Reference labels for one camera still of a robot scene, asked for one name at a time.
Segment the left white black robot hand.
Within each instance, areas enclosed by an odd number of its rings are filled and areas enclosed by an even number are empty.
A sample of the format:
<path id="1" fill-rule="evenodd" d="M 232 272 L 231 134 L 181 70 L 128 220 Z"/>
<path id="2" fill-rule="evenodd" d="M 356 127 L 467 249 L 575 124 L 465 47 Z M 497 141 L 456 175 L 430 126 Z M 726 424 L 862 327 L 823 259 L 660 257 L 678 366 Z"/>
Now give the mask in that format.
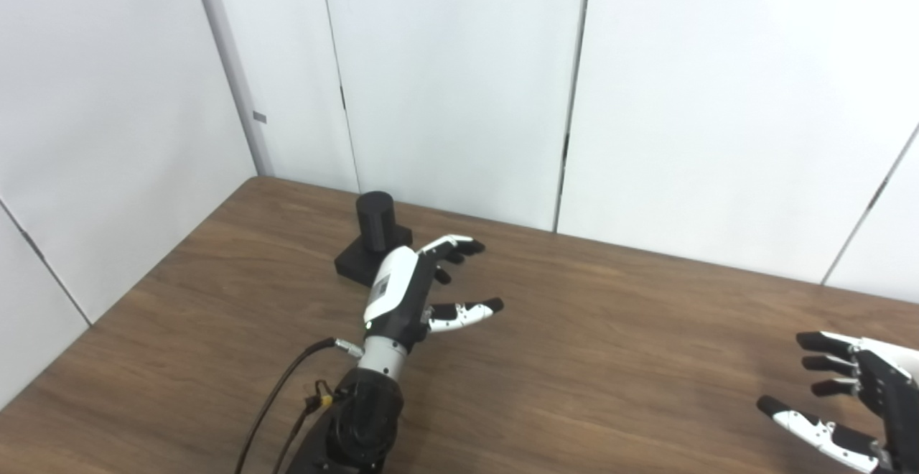
<path id="1" fill-rule="evenodd" d="M 445 235 L 415 251 L 395 248 L 381 262 L 363 315 L 365 337 L 384 338 L 410 353 L 430 333 L 445 333 L 477 324 L 503 311 L 502 298 L 482 302 L 432 304 L 428 295 L 434 283 L 448 284 L 451 277 L 441 261 L 454 262 L 485 251 L 472 236 Z"/>

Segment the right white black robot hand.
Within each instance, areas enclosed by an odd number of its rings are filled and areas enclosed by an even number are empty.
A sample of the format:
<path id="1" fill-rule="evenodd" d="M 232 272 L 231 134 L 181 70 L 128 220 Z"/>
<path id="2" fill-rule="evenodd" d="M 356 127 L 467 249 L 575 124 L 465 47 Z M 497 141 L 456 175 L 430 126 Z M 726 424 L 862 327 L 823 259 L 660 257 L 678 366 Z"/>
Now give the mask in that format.
<path id="1" fill-rule="evenodd" d="M 786 432 L 862 473 L 915 473 L 918 470 L 918 390 L 916 349 L 829 331 L 804 331 L 798 346 L 808 371 L 837 377 L 811 386 L 814 396 L 853 396 L 882 420 L 884 439 L 798 411 L 774 396 L 756 406 Z"/>

